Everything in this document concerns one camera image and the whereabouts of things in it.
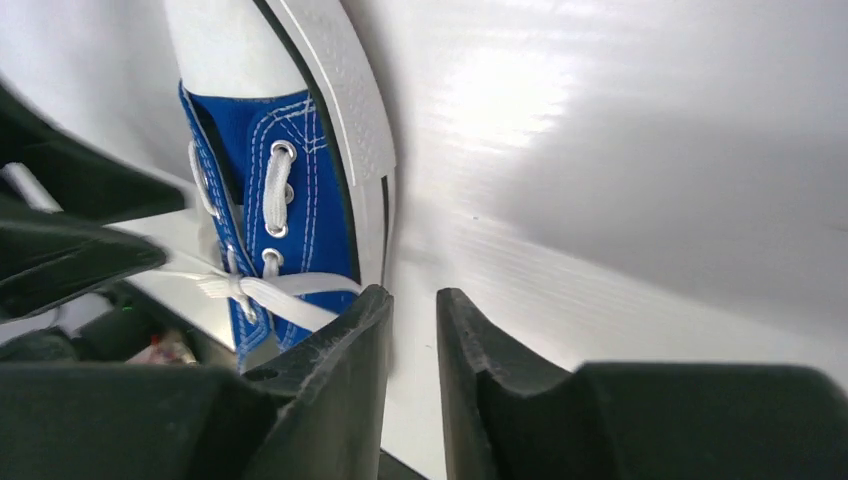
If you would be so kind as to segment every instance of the blue sneaker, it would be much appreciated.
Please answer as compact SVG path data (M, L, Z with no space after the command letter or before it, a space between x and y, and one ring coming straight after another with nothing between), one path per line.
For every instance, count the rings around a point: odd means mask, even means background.
M388 120L341 5L256 4L166 2L224 270L201 286L230 300L240 370L382 283L393 215Z

